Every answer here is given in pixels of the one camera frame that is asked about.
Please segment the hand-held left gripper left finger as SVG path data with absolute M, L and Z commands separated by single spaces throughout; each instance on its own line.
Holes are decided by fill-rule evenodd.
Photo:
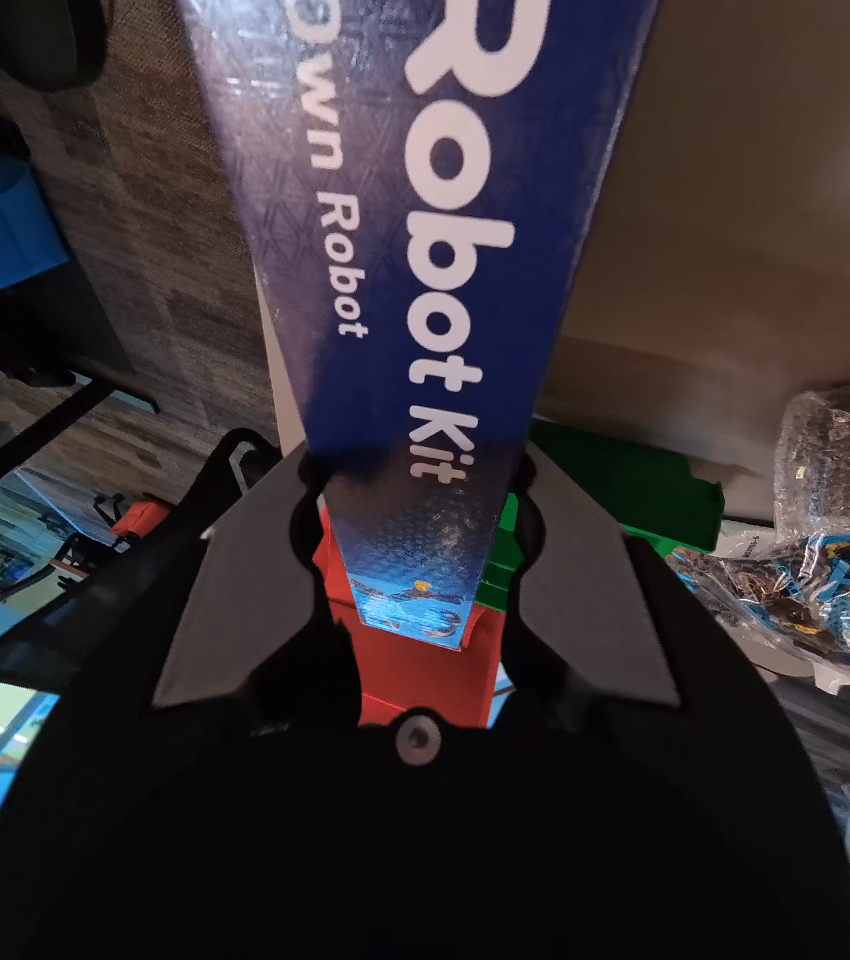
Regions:
M 312 560 L 327 479 L 297 448 L 203 535 L 156 709 L 232 700 L 257 721 L 354 719 L 354 646 Z

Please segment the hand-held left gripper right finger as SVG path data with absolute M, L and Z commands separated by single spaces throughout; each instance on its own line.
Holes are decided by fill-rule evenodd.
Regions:
M 681 696 L 621 526 L 529 442 L 514 477 L 522 562 L 507 601 L 507 673 L 552 722 L 599 700 L 677 710 Z

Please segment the clear bag of blue parts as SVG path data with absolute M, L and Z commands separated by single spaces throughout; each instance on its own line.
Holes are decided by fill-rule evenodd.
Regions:
M 850 686 L 850 532 L 778 541 L 728 521 L 714 551 L 676 547 L 667 564 L 735 640 L 809 665 L 831 692 Z

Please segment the blue robot kit box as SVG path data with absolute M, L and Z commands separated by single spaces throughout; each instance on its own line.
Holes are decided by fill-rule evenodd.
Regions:
M 176 2 L 361 622 L 456 650 L 659 2 Z

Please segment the green plastic bin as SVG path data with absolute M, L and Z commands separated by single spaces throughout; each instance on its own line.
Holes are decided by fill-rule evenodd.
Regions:
M 659 556 L 677 547 L 705 554 L 716 547 L 722 487 L 695 477 L 683 455 L 541 418 L 531 421 L 528 438 L 626 534 L 644 539 Z

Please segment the clear bubble wrap bag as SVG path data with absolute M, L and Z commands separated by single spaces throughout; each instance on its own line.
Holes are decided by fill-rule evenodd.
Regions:
M 850 383 L 788 404 L 774 463 L 778 541 L 850 534 Z

